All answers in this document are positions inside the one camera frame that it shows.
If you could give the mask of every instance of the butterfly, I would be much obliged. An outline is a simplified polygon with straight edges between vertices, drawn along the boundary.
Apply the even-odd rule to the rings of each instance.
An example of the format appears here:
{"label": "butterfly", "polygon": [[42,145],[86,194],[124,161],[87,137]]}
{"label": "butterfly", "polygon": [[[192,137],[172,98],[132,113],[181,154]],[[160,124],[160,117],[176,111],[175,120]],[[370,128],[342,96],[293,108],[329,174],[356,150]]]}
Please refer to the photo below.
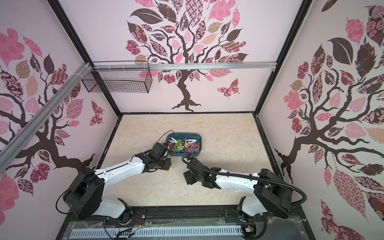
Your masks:
{"label": "butterfly", "polygon": [[218,88],[217,90],[221,93],[224,93],[224,96],[229,99],[229,96],[231,96],[232,93],[239,93],[239,88],[237,85],[239,85],[238,78],[231,83],[229,88]]}
{"label": "butterfly", "polygon": [[101,107],[98,107],[93,100],[92,100],[92,108],[93,108],[93,111],[95,112],[95,115],[93,115],[93,117],[91,118],[89,126],[95,125],[96,123],[97,124],[102,123],[103,118],[100,115],[102,115],[103,111],[105,111]]}

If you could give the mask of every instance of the beige table surface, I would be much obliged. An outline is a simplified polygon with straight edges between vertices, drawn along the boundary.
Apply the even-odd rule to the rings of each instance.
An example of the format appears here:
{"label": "beige table surface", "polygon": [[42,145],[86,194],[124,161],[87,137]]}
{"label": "beige table surface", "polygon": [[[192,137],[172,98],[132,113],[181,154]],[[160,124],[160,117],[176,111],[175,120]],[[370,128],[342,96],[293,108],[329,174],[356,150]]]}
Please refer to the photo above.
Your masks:
{"label": "beige table surface", "polygon": [[[200,134],[202,151],[197,159],[208,168],[240,173],[272,170],[251,113],[124,115],[101,168],[150,149],[168,130]],[[160,142],[165,142],[168,134]],[[227,205],[250,196],[234,189],[209,189],[199,182],[187,185],[183,177],[186,164],[181,157],[170,158],[169,172],[129,177],[108,188],[104,196],[120,197],[130,206]]]}

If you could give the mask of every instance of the black wire mesh basket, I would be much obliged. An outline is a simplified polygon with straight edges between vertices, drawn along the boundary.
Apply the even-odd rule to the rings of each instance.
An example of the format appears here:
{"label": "black wire mesh basket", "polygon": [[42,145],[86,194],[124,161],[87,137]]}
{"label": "black wire mesh basket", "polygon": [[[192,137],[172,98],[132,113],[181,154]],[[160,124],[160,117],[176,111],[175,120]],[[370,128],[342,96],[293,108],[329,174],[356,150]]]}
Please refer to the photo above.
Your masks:
{"label": "black wire mesh basket", "polygon": [[148,62],[124,62],[135,62],[135,65],[100,65],[111,62],[94,62],[98,66],[82,80],[88,92],[149,93],[152,76]]}

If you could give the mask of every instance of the pink wall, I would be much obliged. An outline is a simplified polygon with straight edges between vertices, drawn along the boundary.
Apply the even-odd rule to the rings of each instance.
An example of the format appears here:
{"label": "pink wall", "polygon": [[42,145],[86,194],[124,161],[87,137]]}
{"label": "pink wall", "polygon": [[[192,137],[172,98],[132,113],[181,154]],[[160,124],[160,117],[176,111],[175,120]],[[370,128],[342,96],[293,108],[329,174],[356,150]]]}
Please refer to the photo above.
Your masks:
{"label": "pink wall", "polygon": [[382,239],[382,3],[315,1],[260,114],[316,239]]}
{"label": "pink wall", "polygon": [[[46,1],[3,2],[0,19],[3,148],[83,61]],[[82,83],[71,92],[0,176],[1,239],[56,237],[65,218],[56,199],[96,165],[116,120],[101,93]]]}

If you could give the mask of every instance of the blue tray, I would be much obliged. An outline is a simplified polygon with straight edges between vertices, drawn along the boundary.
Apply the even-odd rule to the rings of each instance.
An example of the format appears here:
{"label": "blue tray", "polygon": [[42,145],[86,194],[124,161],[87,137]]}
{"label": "blue tray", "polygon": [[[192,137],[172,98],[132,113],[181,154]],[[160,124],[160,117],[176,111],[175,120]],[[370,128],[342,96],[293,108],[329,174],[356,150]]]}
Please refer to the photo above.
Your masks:
{"label": "blue tray", "polygon": [[187,133],[187,132],[174,132],[174,133],[171,133],[167,136],[167,140],[166,140],[166,144],[168,146],[168,140],[171,139],[171,137],[173,137],[174,139],[196,139],[197,142],[200,143],[200,150],[198,152],[194,152],[194,153],[179,153],[179,152],[169,152],[169,155],[170,156],[178,156],[178,157],[183,157],[183,156],[186,156],[188,154],[192,154],[192,156],[194,157],[197,157],[202,148],[203,148],[203,142],[202,142],[202,138],[200,135],[198,135],[197,133]]}

